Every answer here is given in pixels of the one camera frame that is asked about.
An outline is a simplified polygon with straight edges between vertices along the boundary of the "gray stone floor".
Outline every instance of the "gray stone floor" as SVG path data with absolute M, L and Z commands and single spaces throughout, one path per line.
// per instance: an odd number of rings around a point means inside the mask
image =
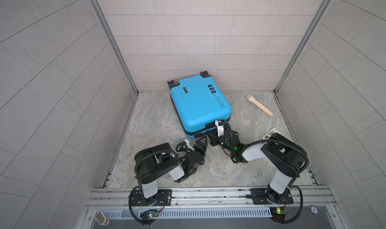
M 268 116 L 247 101 L 247 94 L 253 95 L 274 115 Z M 239 132 L 242 143 L 260 140 L 273 127 L 292 140 L 272 92 L 224 91 L 224 95 L 232 105 L 229 124 Z M 140 93 L 107 186 L 132 188 L 138 185 L 134 178 L 134 155 L 142 149 L 163 143 L 170 143 L 174 149 L 184 139 L 186 136 L 170 101 L 170 93 Z M 164 175 L 157 180 L 157 184 L 158 187 L 267 186 L 275 172 L 276 167 L 267 158 L 234 164 L 219 146 L 208 145 L 205 164 L 197 169 L 196 174 L 182 183 L 175 183 L 169 175 Z M 294 184 L 312 183 L 303 171 Z

